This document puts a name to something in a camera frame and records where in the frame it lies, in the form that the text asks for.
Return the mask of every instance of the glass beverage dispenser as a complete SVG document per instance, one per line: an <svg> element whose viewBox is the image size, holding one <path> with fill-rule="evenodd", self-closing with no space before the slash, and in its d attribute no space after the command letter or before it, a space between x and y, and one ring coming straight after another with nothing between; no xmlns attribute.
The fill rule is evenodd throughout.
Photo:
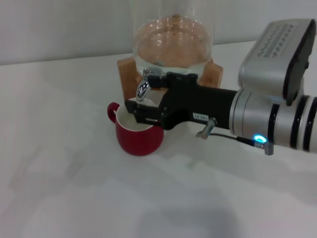
<svg viewBox="0 0 317 238"><path fill-rule="evenodd" d="M131 0L137 71L202 76L211 60L216 0Z"/></svg>

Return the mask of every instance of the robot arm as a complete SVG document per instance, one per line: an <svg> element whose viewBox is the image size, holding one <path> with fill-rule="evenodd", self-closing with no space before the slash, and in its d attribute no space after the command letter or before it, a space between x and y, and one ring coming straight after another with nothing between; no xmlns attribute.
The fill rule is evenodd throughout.
<svg viewBox="0 0 317 238"><path fill-rule="evenodd" d="M261 136L268 141L267 146L317 153L317 97L305 96L303 91L315 34L314 20L271 23L241 66L239 91L200 86L195 74L161 75L148 68L145 89L168 89L159 107L133 101L125 105L138 123L165 130L193 121L206 125L198 134L204 139L217 126L250 145L256 146L255 139Z"/></svg>

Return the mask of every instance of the red mug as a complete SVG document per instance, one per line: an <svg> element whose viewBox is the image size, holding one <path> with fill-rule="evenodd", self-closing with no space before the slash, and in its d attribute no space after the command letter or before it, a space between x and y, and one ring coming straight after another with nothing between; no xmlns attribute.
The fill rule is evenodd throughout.
<svg viewBox="0 0 317 238"><path fill-rule="evenodd" d="M110 103L107 113L109 119L115 123L118 142L125 152L145 156L156 151L161 145L164 137L163 129L137 123L124 104L120 106L118 103Z"/></svg>

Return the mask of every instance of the white wall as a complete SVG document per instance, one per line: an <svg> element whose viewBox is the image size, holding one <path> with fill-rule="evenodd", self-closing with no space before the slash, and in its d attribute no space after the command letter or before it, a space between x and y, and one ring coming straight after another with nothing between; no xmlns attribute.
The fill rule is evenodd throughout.
<svg viewBox="0 0 317 238"><path fill-rule="evenodd" d="M216 43L254 40L269 21L317 18L317 0L219 0ZM131 52L128 0L0 0L0 64Z"/></svg>

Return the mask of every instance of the cable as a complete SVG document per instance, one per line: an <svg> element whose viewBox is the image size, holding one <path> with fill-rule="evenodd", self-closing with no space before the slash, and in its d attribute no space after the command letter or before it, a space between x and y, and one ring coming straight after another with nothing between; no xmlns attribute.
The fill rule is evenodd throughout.
<svg viewBox="0 0 317 238"><path fill-rule="evenodd" d="M243 137L233 137L233 136L229 136L229 135L224 135L224 134L218 134L218 133L211 133L210 135L212 136L220 136L220 137L224 137L227 139L231 139L231 140L236 140L238 142L253 146L255 145L255 141L254 140L250 140L250 139L246 139Z"/></svg>

